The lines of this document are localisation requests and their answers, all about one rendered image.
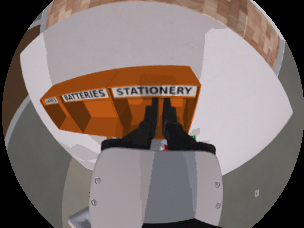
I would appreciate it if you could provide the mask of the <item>red and white eraser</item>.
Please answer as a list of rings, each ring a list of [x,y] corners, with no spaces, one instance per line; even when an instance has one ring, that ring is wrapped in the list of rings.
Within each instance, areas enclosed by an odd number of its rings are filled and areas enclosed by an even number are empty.
[[[165,145],[164,143],[157,141],[155,143],[151,144],[151,149],[153,150],[167,150],[167,145]]]

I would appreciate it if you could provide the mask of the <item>orange-brown three-compartment bin rack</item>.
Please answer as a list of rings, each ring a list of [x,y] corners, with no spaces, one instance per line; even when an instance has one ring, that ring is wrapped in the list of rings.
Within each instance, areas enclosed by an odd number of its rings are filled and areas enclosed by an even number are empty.
[[[145,107],[152,103],[148,97],[180,97],[170,98],[171,107],[188,134],[200,89],[190,66],[135,66],[58,83],[40,102],[59,130],[123,138],[143,121]]]

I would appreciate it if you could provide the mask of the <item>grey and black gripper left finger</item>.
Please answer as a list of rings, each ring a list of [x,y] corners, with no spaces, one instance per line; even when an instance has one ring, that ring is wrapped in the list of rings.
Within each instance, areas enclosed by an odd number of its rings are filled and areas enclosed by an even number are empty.
[[[151,114],[150,114],[151,112]],[[101,150],[111,147],[123,147],[150,150],[151,141],[157,134],[158,98],[152,98],[152,105],[146,106],[144,121],[139,123],[137,129],[133,130],[123,138],[103,140]]]

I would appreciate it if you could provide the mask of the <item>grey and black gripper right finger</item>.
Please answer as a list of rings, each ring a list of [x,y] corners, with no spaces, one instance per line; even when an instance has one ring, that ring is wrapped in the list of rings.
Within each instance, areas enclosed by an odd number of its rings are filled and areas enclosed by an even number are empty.
[[[162,136],[167,140],[167,148],[170,151],[201,150],[209,151],[216,155],[216,148],[214,145],[200,141],[197,142],[183,130],[182,125],[177,122],[176,108],[171,107],[170,98],[164,98]]]

